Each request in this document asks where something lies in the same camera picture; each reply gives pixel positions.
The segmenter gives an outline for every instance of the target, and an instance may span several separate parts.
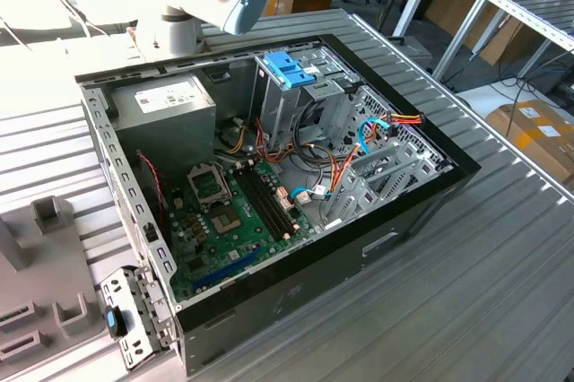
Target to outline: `metal shelf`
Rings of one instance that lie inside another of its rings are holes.
[[[574,34],[574,0],[476,0],[435,68],[432,76],[436,80],[440,80],[448,70],[468,32],[488,3],[496,5],[500,10],[474,47],[474,52],[478,51],[496,31],[505,13],[520,20],[548,40],[543,44],[543,48],[533,55],[520,75],[524,75],[528,71],[550,42],[567,51],[574,50],[574,37],[572,36]]]

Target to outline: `expansion slot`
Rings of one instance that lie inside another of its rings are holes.
[[[295,232],[283,209],[267,191],[266,183],[254,170],[242,169],[235,172],[234,176],[275,241],[285,239],[285,234],[291,235]]]
[[[237,272],[238,270],[241,270],[242,268],[245,268],[248,265],[253,264],[257,254],[262,250],[263,250],[262,248],[256,249],[250,254],[247,254],[242,258],[238,259],[237,261],[234,261],[229,265],[225,265],[216,272],[209,273],[208,275],[202,277],[201,279],[193,283],[194,290],[198,288],[203,288],[204,286],[209,286],[212,283],[216,283],[230,276],[234,272]]]

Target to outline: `open computer tower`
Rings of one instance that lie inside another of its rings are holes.
[[[140,264],[102,284],[129,369],[173,347],[197,371],[408,240],[480,168],[334,36],[77,81]]]

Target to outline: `power supply label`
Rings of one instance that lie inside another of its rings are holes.
[[[139,91],[135,94],[135,100],[143,113],[152,113],[153,111],[193,102],[197,96],[201,95],[202,93],[192,86],[191,83],[180,82],[160,88]]]

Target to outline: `aluminum table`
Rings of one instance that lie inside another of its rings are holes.
[[[571,194],[356,16],[332,10],[267,18],[238,38],[205,27],[214,49],[327,32],[482,169],[417,237],[193,380],[563,380],[574,363]],[[85,49],[101,39],[82,41],[75,52],[88,57]],[[12,163],[0,173],[1,211],[62,195],[74,205],[94,283],[134,263],[77,104],[2,120],[0,151],[0,170]],[[184,380],[173,351],[127,374],[107,333],[20,380],[96,376]]]

